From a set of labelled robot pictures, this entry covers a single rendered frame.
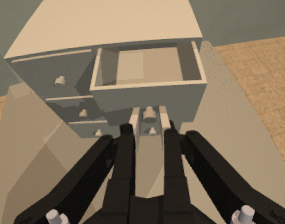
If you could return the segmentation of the small beige chest of drawers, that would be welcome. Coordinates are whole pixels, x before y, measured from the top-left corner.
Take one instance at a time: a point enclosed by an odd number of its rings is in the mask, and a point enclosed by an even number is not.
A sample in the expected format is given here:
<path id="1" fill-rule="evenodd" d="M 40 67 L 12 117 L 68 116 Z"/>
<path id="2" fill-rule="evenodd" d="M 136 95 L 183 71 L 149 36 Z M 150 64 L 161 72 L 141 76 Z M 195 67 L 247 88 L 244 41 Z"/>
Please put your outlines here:
<path id="1" fill-rule="evenodd" d="M 202 34 L 188 0 L 43 0 L 3 58 L 21 79 L 80 137 L 42 97 L 12 60 L 98 48 L 195 41 Z"/>

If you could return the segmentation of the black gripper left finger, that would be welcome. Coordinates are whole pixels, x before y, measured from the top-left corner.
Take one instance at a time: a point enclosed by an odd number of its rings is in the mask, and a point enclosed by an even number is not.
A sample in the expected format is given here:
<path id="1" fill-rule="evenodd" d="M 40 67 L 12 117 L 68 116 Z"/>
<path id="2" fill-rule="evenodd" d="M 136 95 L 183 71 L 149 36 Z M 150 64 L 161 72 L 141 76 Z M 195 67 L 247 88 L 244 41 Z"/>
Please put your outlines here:
<path id="1" fill-rule="evenodd" d="M 129 123 L 119 127 L 120 138 L 101 136 L 50 193 L 21 212 L 14 224 L 78 224 L 113 165 L 96 224 L 129 224 L 130 196 L 135 196 L 140 107 L 133 109 Z"/>

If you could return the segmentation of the grey drawer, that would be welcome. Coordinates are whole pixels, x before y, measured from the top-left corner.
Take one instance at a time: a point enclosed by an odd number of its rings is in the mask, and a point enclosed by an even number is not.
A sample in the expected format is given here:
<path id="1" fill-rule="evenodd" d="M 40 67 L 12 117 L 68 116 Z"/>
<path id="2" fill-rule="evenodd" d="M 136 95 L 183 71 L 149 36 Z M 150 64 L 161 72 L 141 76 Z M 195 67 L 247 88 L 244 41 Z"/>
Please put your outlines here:
<path id="1" fill-rule="evenodd" d="M 174 123 L 174 126 L 175 126 L 175 129 L 178 130 L 179 123 Z M 140 136 L 156 136 L 156 135 L 161 135 L 160 124 L 141 125 Z"/>
<path id="2" fill-rule="evenodd" d="M 106 120 L 92 95 L 49 98 L 45 101 L 66 122 Z"/>
<path id="3" fill-rule="evenodd" d="M 194 121 L 206 86 L 196 43 L 188 41 L 98 48 L 90 92 L 110 126 L 128 123 L 136 107 L 141 125 L 160 124 L 159 106 L 183 123 Z"/>
<path id="4" fill-rule="evenodd" d="M 92 49 L 12 60 L 11 63 L 42 97 L 91 93 L 95 65 Z"/>
<path id="5" fill-rule="evenodd" d="M 109 126 L 107 121 L 69 122 L 68 124 L 82 138 L 100 138 L 106 134 L 112 135 L 113 137 L 120 136 L 119 126 Z"/>

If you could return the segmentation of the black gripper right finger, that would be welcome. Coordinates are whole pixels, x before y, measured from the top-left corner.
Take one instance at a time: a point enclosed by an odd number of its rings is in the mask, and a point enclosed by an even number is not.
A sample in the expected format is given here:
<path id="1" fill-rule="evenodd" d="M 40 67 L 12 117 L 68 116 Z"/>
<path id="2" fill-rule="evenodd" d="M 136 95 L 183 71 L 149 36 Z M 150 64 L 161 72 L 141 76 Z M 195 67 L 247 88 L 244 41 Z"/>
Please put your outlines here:
<path id="1" fill-rule="evenodd" d="M 198 131 L 179 134 L 165 106 L 159 106 L 159 118 L 164 152 L 163 224 L 195 224 L 182 155 L 226 224 L 285 224 L 285 208 L 252 188 Z"/>

